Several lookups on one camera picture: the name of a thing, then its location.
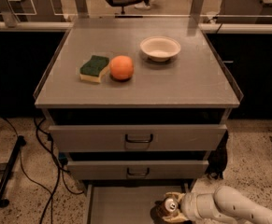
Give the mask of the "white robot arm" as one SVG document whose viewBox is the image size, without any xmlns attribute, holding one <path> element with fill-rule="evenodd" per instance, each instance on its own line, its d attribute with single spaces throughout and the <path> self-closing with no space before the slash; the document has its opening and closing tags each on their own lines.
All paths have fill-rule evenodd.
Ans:
<svg viewBox="0 0 272 224">
<path fill-rule="evenodd" d="M 228 186 L 206 194 L 167 192 L 159 213 L 169 223 L 212 219 L 225 224 L 272 224 L 272 210 Z"/>
</svg>

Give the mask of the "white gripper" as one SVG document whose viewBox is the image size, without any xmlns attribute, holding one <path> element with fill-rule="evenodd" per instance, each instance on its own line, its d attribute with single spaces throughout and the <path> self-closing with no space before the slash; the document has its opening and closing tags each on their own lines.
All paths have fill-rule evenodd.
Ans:
<svg viewBox="0 0 272 224">
<path fill-rule="evenodd" d="M 201 220 L 197 207 L 197 195 L 195 193 L 167 192 L 167 202 L 180 203 L 180 211 L 184 215 L 163 217 L 163 220 L 172 224 L 184 224 L 185 222 Z"/>
</svg>

